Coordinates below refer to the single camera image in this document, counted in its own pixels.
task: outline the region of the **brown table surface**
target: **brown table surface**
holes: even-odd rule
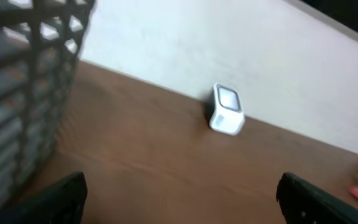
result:
[[[57,152],[25,195],[81,170],[83,223],[284,223],[275,191],[291,171],[358,207],[358,155],[248,118],[208,128],[202,103],[80,62]]]

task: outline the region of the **basket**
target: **basket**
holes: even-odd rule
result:
[[[0,0],[0,208],[55,148],[94,0]]]

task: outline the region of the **small white cube device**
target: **small white cube device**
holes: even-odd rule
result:
[[[246,120],[237,92],[218,83],[205,103],[205,115],[211,129],[230,135],[238,134]]]

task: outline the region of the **wall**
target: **wall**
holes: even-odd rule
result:
[[[99,0],[82,59],[358,153],[358,42],[282,0]]]

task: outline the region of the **lattice basket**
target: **lattice basket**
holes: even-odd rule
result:
[[[0,208],[55,148],[94,0],[0,0]]]

